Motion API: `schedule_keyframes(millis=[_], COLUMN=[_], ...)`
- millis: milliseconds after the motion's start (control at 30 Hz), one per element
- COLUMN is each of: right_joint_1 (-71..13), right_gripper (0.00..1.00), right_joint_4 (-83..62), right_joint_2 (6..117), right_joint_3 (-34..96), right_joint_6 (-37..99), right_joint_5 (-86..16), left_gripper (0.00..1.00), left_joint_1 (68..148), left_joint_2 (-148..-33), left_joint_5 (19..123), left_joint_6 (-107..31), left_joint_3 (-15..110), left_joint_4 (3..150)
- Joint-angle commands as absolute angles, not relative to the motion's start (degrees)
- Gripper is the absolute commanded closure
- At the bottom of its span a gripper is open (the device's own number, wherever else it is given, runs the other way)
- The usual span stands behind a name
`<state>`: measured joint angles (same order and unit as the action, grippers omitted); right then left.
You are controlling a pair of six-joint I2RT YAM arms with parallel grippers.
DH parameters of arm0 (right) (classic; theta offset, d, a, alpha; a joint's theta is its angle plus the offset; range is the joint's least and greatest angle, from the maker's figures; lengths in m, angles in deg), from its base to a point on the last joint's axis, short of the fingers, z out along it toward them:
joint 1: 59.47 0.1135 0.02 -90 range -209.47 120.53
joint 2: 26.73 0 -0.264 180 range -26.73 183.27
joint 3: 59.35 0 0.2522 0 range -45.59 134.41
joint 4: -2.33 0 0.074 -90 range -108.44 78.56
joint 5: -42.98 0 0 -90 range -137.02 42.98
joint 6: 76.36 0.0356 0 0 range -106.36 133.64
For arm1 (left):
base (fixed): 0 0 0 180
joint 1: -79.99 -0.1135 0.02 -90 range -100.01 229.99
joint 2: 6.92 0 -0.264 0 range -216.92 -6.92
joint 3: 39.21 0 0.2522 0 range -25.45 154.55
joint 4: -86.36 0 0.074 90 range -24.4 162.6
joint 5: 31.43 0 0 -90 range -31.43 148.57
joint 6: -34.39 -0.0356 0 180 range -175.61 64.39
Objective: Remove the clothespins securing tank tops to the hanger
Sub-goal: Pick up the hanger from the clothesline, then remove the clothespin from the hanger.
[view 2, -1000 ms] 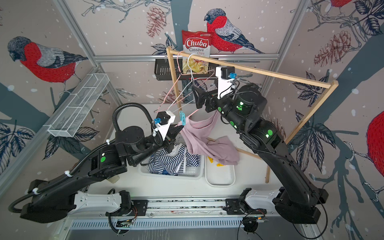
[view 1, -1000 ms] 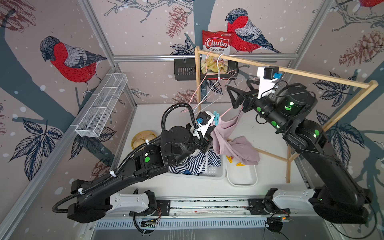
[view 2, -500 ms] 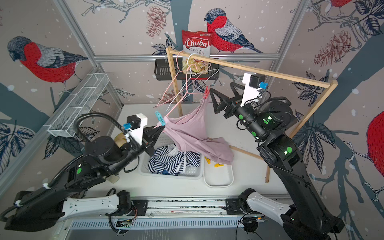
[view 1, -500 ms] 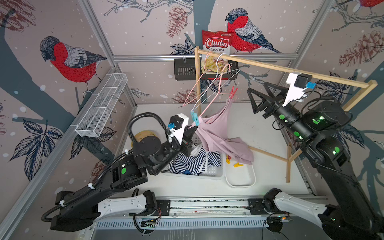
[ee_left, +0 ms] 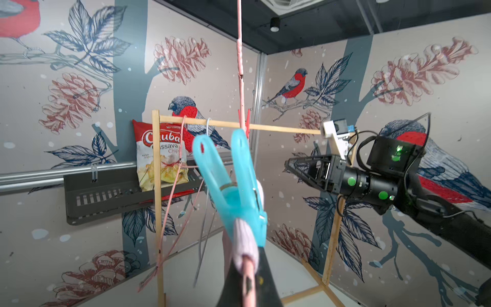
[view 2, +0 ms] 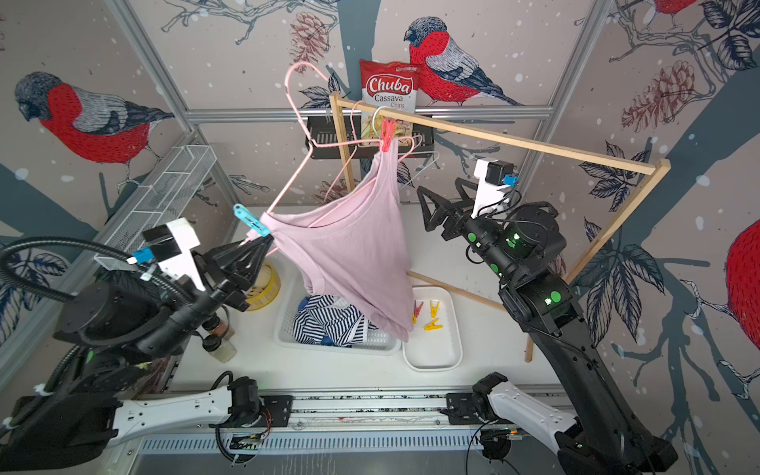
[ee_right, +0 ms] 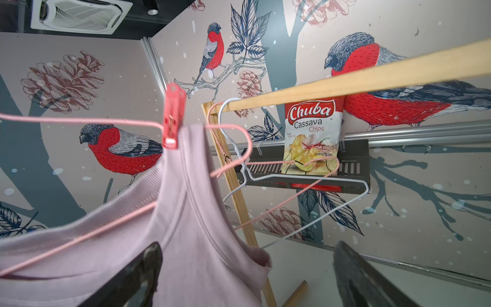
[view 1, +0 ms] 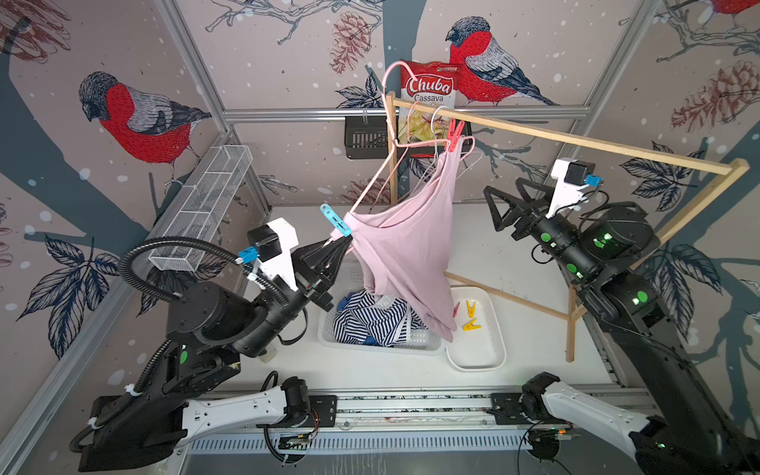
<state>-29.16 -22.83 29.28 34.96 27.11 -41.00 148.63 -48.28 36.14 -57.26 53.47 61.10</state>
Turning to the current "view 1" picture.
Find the blue tank top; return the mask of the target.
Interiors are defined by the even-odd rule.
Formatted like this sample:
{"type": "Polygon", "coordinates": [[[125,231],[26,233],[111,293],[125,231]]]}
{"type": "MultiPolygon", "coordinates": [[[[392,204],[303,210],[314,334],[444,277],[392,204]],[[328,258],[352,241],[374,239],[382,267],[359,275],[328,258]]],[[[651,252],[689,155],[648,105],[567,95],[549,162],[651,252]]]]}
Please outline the blue tank top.
{"type": "Polygon", "coordinates": [[[340,344],[379,346],[371,332],[377,318],[376,309],[344,298],[338,304],[338,312],[334,317],[334,337],[340,344]]]}

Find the red clothespin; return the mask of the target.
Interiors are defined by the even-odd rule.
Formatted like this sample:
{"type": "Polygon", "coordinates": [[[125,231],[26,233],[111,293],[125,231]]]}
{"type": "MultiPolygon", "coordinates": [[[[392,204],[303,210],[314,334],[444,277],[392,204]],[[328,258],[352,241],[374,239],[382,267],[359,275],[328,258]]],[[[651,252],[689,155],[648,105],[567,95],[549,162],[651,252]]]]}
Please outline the red clothespin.
{"type": "Polygon", "coordinates": [[[456,151],[457,144],[459,143],[462,137],[462,133],[464,132],[466,125],[467,123],[465,121],[457,121],[456,119],[451,119],[449,121],[448,133],[446,136],[446,151],[447,152],[456,151]]]}

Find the teal clothespin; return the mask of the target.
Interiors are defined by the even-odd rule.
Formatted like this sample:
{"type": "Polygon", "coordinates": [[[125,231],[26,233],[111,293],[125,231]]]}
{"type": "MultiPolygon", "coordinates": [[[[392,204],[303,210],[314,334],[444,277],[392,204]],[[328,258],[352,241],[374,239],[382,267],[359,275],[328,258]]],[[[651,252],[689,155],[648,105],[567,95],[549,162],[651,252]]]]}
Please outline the teal clothespin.
{"type": "Polygon", "coordinates": [[[352,229],[344,223],[344,220],[333,210],[329,204],[323,204],[320,207],[320,211],[323,216],[332,224],[334,229],[339,232],[343,237],[348,237],[352,234],[352,229]]]}

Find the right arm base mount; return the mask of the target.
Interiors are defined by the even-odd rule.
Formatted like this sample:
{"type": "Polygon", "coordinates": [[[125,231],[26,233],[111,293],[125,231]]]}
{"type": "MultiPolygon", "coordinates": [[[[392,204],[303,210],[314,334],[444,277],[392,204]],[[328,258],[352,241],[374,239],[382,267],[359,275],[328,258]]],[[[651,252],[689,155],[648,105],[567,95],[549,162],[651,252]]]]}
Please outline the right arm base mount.
{"type": "Polygon", "coordinates": [[[492,393],[491,408],[487,413],[494,417],[497,426],[560,425],[566,421],[548,413],[540,398],[523,393],[492,393]]]}

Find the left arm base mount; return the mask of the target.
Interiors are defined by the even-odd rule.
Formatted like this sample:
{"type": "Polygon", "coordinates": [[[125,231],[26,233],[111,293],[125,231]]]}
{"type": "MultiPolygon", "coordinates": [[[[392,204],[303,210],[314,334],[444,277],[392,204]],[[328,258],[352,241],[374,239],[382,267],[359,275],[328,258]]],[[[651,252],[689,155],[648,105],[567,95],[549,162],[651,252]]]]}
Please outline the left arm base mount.
{"type": "Polygon", "coordinates": [[[316,427],[313,419],[314,414],[319,419],[320,429],[333,428],[336,425],[336,414],[338,413],[338,397],[336,395],[317,395],[310,396],[309,399],[311,411],[308,415],[283,420],[271,426],[271,429],[314,429],[316,427]]]}

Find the pink tank top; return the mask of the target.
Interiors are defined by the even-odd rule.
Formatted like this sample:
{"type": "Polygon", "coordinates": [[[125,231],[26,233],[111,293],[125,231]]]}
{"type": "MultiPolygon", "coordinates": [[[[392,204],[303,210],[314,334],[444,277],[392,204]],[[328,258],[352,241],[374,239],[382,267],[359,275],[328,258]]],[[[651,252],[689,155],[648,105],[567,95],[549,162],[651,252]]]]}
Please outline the pink tank top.
{"type": "Polygon", "coordinates": [[[426,187],[396,207],[372,215],[344,215],[365,289],[404,300],[430,331],[448,342],[457,330],[445,271],[460,156],[460,148],[440,154],[426,187]]]}

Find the white hanger with striped top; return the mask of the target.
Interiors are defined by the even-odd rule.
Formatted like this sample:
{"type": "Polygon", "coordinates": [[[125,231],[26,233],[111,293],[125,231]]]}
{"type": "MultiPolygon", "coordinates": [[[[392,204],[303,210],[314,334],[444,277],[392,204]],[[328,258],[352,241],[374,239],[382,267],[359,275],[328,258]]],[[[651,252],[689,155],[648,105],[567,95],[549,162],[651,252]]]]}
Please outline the white hanger with striped top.
{"type": "MultiPolygon", "coordinates": [[[[435,118],[437,118],[437,115],[440,115],[443,111],[446,111],[446,110],[447,110],[447,107],[445,107],[445,106],[439,106],[439,107],[437,107],[437,109],[435,109],[435,112],[433,112],[433,116],[431,116],[431,130],[432,131],[433,131],[433,123],[435,122],[435,118]]],[[[443,149],[445,151],[447,151],[447,133],[448,133],[448,128],[447,128],[447,131],[446,131],[446,135],[443,138],[443,143],[445,144],[445,146],[443,147],[443,149]]],[[[469,172],[469,170],[471,170],[478,162],[480,162],[481,160],[483,160],[483,158],[485,156],[484,152],[477,152],[475,150],[475,146],[476,146],[475,140],[473,138],[471,138],[471,140],[472,140],[472,146],[471,146],[470,150],[468,152],[465,152],[465,154],[461,154],[461,156],[460,156],[460,161],[464,164],[464,168],[459,173],[459,176],[457,176],[458,179],[460,179],[464,174],[467,174],[467,172],[469,172]],[[475,158],[474,158],[473,162],[467,163],[468,157],[471,154],[475,154],[475,158]]]]}

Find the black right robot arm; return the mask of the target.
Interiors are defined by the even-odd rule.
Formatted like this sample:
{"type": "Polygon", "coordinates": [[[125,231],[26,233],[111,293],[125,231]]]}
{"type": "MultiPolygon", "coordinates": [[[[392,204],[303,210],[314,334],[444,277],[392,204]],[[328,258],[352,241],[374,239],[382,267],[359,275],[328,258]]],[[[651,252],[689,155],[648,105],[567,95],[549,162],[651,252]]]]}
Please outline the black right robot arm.
{"type": "Polygon", "coordinates": [[[720,407],[694,366],[664,297],[633,271],[658,239],[633,202],[608,202],[577,223],[550,214],[551,193],[530,197],[486,187],[494,228],[532,238],[574,286],[582,309],[621,348],[658,408],[647,416],[625,411],[540,373],[524,384],[522,405],[533,421],[578,425],[631,458],[646,474],[743,474],[759,470],[759,443],[720,407]]]}

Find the striped tank top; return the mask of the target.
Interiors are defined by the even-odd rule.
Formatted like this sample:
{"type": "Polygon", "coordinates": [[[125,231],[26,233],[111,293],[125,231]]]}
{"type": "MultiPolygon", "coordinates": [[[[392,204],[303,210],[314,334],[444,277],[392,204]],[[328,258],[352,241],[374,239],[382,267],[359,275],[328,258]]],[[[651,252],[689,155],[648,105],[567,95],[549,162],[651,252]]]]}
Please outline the striped tank top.
{"type": "Polygon", "coordinates": [[[338,303],[332,333],[340,344],[393,348],[426,328],[405,300],[360,290],[338,303]]]}

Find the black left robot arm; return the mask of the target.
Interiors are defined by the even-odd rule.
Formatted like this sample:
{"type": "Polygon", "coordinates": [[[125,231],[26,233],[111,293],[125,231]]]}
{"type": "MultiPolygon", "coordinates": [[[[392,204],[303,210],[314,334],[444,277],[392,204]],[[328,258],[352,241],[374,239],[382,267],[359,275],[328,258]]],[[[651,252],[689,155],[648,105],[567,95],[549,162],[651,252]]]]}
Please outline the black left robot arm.
{"type": "Polygon", "coordinates": [[[309,304],[332,309],[329,291],[351,246],[351,237],[340,237],[293,251],[293,286],[280,276],[268,277],[223,247],[191,237],[148,239],[125,253],[118,264],[120,277],[138,291],[168,302],[166,339],[123,395],[94,401],[88,425],[69,445],[80,456],[79,471],[146,467],[182,445],[226,429],[304,423],[318,427],[320,415],[311,407],[306,382],[298,377],[282,383],[268,378],[265,388],[249,396],[202,397],[238,375],[242,357],[263,355],[291,322],[306,314],[309,304]],[[138,257],[171,245],[193,247],[241,267],[262,285],[261,293],[249,301],[211,281],[166,291],[134,272],[138,257]]]}

